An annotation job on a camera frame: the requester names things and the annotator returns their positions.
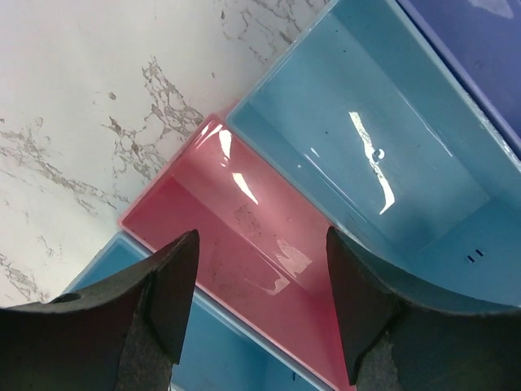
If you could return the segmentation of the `pink bin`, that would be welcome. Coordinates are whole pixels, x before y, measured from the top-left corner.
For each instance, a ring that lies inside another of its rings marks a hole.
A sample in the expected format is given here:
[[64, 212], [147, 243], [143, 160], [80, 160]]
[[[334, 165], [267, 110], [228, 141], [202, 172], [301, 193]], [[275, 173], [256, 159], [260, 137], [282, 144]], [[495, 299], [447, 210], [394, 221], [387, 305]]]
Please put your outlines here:
[[151, 251], [198, 231], [197, 285], [249, 340], [322, 390], [348, 390], [326, 257], [330, 222], [217, 115], [120, 218]]

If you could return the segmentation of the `medium blue bin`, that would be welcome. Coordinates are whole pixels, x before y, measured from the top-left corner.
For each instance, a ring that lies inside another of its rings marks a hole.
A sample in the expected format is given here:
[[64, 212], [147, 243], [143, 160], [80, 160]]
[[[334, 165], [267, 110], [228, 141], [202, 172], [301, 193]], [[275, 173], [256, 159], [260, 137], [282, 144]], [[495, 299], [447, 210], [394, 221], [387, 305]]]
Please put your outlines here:
[[331, 2], [227, 121], [372, 253], [519, 305], [519, 159], [395, 2]]

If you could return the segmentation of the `purple bin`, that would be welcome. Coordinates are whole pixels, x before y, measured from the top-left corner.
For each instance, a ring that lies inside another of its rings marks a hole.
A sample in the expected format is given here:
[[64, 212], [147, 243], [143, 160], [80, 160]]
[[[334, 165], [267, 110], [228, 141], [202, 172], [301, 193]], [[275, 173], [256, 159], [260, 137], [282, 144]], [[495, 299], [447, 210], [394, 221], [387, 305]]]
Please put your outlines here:
[[520, 2], [399, 4], [519, 155]]

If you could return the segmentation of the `light blue bin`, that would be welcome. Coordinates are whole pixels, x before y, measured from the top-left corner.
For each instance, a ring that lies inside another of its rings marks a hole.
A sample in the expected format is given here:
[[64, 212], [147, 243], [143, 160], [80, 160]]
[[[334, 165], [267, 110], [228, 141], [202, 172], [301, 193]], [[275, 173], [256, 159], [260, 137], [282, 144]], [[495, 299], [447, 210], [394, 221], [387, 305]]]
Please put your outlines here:
[[327, 385], [196, 289], [172, 390], [326, 390]]

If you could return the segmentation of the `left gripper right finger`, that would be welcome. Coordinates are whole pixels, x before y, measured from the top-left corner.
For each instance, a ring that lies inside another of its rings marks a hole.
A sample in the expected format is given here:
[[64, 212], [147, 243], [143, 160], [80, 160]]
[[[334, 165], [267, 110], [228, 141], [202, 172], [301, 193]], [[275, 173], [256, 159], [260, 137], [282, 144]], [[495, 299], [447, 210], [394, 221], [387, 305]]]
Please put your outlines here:
[[335, 227], [326, 255], [348, 381], [359, 390], [517, 390], [520, 311], [383, 260]]

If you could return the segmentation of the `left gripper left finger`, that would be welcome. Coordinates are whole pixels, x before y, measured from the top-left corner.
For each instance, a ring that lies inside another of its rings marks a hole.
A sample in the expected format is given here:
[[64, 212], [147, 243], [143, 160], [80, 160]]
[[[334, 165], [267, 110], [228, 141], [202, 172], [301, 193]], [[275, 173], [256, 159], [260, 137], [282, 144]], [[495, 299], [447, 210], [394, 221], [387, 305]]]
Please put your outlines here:
[[188, 231], [88, 287], [2, 309], [2, 389], [166, 390], [198, 264], [199, 233]]

